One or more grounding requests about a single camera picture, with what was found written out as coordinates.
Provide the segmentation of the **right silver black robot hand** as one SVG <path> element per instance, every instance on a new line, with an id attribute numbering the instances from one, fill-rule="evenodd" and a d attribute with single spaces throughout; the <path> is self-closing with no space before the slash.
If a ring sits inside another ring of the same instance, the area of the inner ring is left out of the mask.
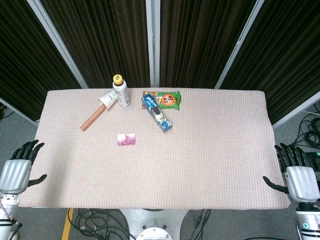
<path id="1" fill-rule="evenodd" d="M 272 189 L 289 194 L 297 203 L 314 203 L 320 199 L 320 190 L 314 169 L 309 165 L 306 153 L 293 145 L 275 145 L 280 168 L 284 173 L 286 186 L 277 185 L 263 176 Z"/>

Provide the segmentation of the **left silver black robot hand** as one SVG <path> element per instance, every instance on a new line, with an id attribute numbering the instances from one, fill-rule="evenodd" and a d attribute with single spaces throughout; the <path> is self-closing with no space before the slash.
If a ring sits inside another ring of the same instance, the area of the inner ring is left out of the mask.
<path id="1" fill-rule="evenodd" d="M 39 150 L 45 144 L 33 140 L 24 143 L 14 151 L 7 160 L 0 176 L 0 192 L 3 194 L 19 195 L 27 188 L 42 183 L 47 175 L 43 174 L 37 179 L 30 179 L 32 167 Z"/>

